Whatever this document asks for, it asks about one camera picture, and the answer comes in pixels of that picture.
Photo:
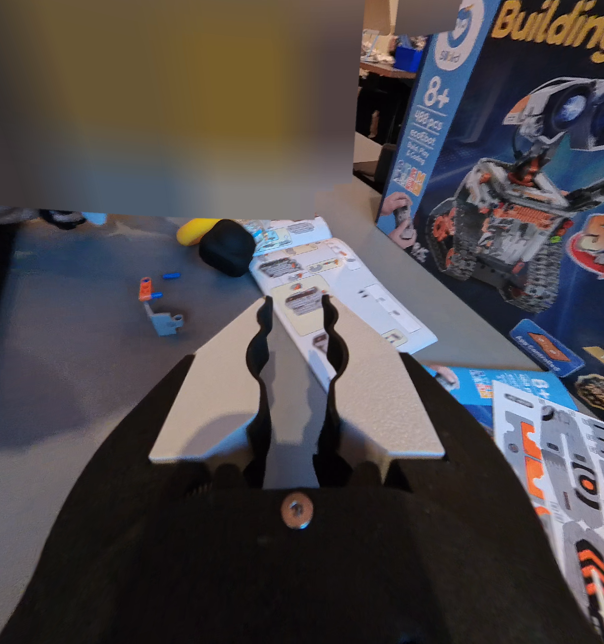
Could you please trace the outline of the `blue booklet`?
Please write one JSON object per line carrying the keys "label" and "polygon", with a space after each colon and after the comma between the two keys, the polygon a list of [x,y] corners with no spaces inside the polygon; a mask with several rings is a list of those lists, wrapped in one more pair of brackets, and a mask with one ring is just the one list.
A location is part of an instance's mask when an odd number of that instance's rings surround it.
{"label": "blue booklet", "polygon": [[426,365],[424,368],[467,408],[491,437],[494,434],[492,416],[494,381],[550,400],[563,407],[578,409],[563,383],[549,372],[465,368],[435,364]]}

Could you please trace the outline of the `sticker sheet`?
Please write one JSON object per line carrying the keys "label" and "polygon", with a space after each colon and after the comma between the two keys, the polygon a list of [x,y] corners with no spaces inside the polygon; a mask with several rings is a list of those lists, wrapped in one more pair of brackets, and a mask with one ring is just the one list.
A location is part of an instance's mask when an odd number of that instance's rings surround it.
{"label": "sticker sheet", "polygon": [[492,388],[495,443],[604,642],[604,423],[499,381]]}

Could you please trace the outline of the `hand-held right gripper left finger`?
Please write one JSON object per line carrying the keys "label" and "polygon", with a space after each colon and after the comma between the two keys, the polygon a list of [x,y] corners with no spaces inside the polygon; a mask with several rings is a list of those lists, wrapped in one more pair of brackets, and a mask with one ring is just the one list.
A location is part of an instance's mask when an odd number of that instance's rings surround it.
{"label": "hand-held right gripper left finger", "polygon": [[272,438],[266,384],[274,304],[259,298],[194,354],[149,453],[153,464],[234,465],[262,487]]}

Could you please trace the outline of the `blue plastic bin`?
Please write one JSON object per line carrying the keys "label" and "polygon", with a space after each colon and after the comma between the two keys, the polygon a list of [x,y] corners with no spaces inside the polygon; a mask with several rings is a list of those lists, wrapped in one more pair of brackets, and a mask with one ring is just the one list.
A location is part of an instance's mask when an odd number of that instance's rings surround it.
{"label": "blue plastic bin", "polygon": [[394,52],[393,67],[408,73],[416,73],[419,70],[420,62],[426,49],[426,46],[417,50],[412,46],[397,45]]}

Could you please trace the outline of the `clear plastic bag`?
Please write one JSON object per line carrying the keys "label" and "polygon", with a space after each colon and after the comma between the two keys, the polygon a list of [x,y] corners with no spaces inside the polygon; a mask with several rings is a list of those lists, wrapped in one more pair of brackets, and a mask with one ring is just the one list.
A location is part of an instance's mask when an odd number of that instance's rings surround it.
{"label": "clear plastic bag", "polygon": [[256,248],[263,246],[270,239],[270,230],[272,229],[270,220],[243,220],[237,219],[236,223],[240,224],[251,236],[256,244]]}

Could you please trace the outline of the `grey desk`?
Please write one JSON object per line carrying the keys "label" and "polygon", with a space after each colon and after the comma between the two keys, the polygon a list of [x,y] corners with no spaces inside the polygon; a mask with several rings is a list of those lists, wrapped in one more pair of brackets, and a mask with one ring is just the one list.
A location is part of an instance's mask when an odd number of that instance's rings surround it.
{"label": "grey desk", "polygon": [[413,358],[445,456],[393,464],[390,487],[306,489],[325,397],[275,333],[263,377],[292,383],[265,490],[150,463],[188,355],[258,289],[160,218],[114,222],[140,228],[0,227],[0,643],[599,642],[507,463]]}

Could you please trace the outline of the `black pouch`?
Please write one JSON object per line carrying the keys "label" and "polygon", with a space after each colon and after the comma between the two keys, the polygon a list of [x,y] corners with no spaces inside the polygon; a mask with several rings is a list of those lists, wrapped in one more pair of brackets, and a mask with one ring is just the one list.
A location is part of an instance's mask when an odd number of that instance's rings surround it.
{"label": "black pouch", "polygon": [[249,271],[255,250],[256,242],[249,231],[229,219],[218,221],[199,243],[201,260],[233,278]]}

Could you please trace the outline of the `open instruction booklet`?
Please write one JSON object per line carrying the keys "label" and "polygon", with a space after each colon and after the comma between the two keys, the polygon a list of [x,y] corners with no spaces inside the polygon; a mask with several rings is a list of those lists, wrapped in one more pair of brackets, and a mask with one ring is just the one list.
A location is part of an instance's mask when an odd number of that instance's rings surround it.
{"label": "open instruction booklet", "polygon": [[407,310],[317,216],[271,220],[270,239],[256,248],[249,271],[324,391],[335,370],[326,358],[322,296],[335,296],[400,352],[413,354],[437,338]]}

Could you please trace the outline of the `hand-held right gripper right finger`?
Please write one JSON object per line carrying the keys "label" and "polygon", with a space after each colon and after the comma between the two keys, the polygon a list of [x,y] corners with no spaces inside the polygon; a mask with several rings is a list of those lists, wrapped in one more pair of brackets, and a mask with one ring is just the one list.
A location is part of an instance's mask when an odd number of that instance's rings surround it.
{"label": "hand-held right gripper right finger", "polygon": [[322,297],[327,359],[335,374],[315,454],[320,487],[343,487],[355,471],[385,481],[397,460],[441,459],[435,431],[401,354],[336,297]]}

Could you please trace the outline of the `robot kit box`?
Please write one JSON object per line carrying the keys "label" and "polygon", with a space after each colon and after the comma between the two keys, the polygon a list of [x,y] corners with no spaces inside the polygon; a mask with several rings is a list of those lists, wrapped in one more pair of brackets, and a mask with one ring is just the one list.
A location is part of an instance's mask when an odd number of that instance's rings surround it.
{"label": "robot kit box", "polygon": [[604,1],[462,1],[378,228],[604,420]]}

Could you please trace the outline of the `grey bracket with orange connector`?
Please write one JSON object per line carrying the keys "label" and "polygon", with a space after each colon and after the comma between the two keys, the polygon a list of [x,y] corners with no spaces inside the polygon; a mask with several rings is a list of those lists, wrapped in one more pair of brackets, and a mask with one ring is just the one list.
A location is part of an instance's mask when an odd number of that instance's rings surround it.
{"label": "grey bracket with orange connector", "polygon": [[154,289],[153,280],[146,276],[140,279],[138,287],[138,301],[141,303],[148,320],[151,322],[156,334],[160,337],[176,335],[177,331],[185,324],[183,314],[158,312],[153,309],[153,303],[159,302],[163,293]]}

